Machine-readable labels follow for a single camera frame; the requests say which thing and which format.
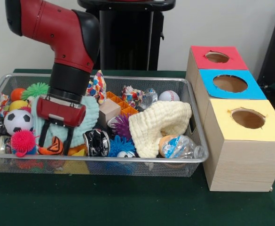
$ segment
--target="cream knit cloth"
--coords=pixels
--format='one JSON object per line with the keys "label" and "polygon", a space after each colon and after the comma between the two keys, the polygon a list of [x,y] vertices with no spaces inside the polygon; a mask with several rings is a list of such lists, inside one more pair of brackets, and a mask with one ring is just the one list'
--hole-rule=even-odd
{"label": "cream knit cloth", "polygon": [[129,128],[141,158],[156,158],[159,141],[166,135],[182,135],[192,116],[191,106],[180,101],[157,101],[143,112],[129,117]]}

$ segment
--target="wire mesh basket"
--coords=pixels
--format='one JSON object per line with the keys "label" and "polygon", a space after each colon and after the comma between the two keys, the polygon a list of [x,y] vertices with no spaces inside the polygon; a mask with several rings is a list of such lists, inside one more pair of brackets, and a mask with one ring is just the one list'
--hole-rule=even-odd
{"label": "wire mesh basket", "polygon": [[[28,88],[36,82],[49,83],[49,74],[10,74],[0,80],[0,94],[10,95],[16,88]],[[10,173],[56,173],[56,174],[94,174],[190,177],[199,163],[208,158],[208,147],[199,119],[191,84],[185,79],[110,77],[105,76],[107,91],[120,96],[124,85],[135,89],[153,88],[158,95],[166,90],[175,91],[181,101],[191,104],[193,116],[185,133],[197,145],[204,148],[198,159],[163,158],[112,158],[27,155],[17,158],[13,154],[0,154],[0,172]]]}

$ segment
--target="blue lid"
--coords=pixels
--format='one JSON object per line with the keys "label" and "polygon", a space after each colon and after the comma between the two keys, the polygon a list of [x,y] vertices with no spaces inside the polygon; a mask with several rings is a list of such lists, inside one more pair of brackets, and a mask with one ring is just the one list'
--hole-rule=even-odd
{"label": "blue lid", "polygon": [[[254,99],[265,100],[263,91],[258,86],[252,74],[247,70],[211,70],[201,69],[200,74],[205,88],[210,96],[224,99]],[[214,79],[220,76],[235,77],[247,83],[247,88],[241,92],[230,92],[215,85]]]}

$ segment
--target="red square top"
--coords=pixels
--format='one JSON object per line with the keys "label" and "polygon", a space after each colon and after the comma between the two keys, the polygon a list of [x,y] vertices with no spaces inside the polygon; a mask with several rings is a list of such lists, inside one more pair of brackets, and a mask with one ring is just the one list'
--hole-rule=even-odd
{"label": "red square top", "polygon": [[198,69],[248,70],[235,47],[191,46]]}

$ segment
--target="yellow ball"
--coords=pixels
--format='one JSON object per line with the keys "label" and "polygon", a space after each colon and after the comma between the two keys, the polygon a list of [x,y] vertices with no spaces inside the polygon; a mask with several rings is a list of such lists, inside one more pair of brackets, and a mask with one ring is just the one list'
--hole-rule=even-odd
{"label": "yellow ball", "polygon": [[10,107],[9,107],[9,112],[10,111],[13,111],[15,109],[20,109],[22,107],[31,107],[26,101],[24,100],[17,100],[17,101],[14,101],[10,104]]}

